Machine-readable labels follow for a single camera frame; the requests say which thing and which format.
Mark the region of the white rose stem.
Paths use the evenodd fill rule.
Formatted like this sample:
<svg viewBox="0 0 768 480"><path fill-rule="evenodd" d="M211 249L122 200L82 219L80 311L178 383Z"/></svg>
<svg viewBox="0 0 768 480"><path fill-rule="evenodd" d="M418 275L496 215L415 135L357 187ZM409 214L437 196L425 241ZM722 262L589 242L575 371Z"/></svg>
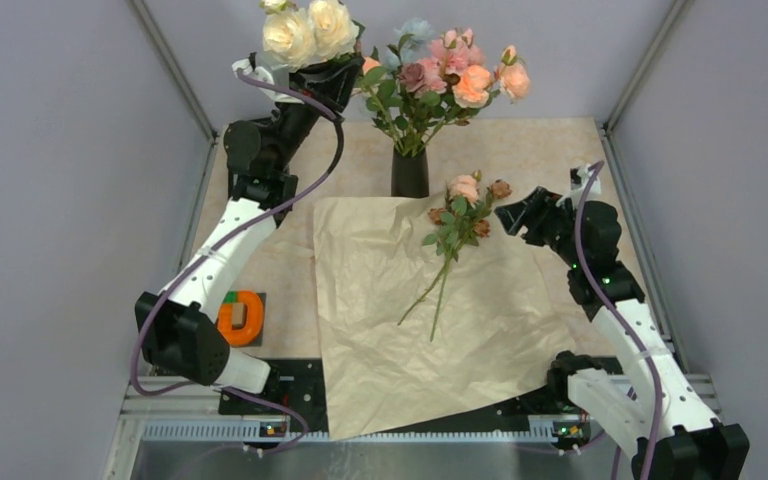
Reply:
<svg viewBox="0 0 768 480"><path fill-rule="evenodd" d="M305 7L294 1L261 1L259 7L265 13L264 53L292 71L353 55L365 30L338 0L315 0Z"/></svg>

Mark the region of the small pink flower bunch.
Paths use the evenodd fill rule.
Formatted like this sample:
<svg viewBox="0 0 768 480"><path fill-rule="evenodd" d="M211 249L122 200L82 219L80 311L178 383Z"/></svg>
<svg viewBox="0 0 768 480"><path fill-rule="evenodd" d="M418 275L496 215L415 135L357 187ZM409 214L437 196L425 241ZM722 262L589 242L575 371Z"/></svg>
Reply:
<svg viewBox="0 0 768 480"><path fill-rule="evenodd" d="M433 247L442 265L428 287L418 296L401 316L402 325L413 311L432 293L437 294L429 340L433 341L443 308L443 299L449 274L460 259L460 251L466 247L478 247L492 230L489 216L493 207L512 194L510 184L502 179L485 185L479 170L468 175L452 178L445 189L443 205L428 211L435 230L426 235L421 245Z"/></svg>

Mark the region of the orange paper bouquet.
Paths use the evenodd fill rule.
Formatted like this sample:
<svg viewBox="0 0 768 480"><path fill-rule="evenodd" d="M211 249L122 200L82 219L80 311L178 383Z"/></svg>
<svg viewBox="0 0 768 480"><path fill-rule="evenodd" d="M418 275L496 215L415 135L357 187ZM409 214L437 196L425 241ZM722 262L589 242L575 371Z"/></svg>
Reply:
<svg viewBox="0 0 768 480"><path fill-rule="evenodd" d="M438 273L442 259L421 245L428 211L441 202L332 197L313 210L314 269L323 359L350 358L415 372L451 365L540 366L575 346L553 308L534 250L497 220L478 247L461 250L429 340L436 293L397 322Z"/></svg>

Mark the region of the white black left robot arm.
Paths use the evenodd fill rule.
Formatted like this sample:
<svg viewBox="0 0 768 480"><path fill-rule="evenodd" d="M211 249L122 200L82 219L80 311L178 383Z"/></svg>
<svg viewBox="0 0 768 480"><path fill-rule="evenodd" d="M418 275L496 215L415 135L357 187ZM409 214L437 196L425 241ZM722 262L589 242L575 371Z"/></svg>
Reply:
<svg viewBox="0 0 768 480"><path fill-rule="evenodd" d="M293 205L318 188L337 167L345 145L342 113L364 59L350 54L291 73L252 54L232 69L244 83L273 98L267 118L230 123L221 136L227 155L228 201L213 231L193 258L159 292L135 304L138 338L130 358L130 384L141 360L190 383L242 390L257 413L279 404L280 386L270 365L233 348L220 332L218 313L226 294L257 250ZM319 119L331 123L337 144L326 170L305 189L289 163Z"/></svg>

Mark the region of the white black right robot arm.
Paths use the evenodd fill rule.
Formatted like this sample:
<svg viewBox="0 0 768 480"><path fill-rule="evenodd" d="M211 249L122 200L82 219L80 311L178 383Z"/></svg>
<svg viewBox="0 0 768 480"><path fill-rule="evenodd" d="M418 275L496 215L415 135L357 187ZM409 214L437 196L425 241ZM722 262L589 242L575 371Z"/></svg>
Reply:
<svg viewBox="0 0 768 480"><path fill-rule="evenodd" d="M584 410L629 458L636 479L737 479L749 438L701 398L619 260L618 211L590 197L601 168L573 172L566 195L538 187L495 210L507 234L550 248L568 266L571 296L612 344L629 382L620 390L596 359L562 352L547 373L547 400L560 412Z"/></svg>

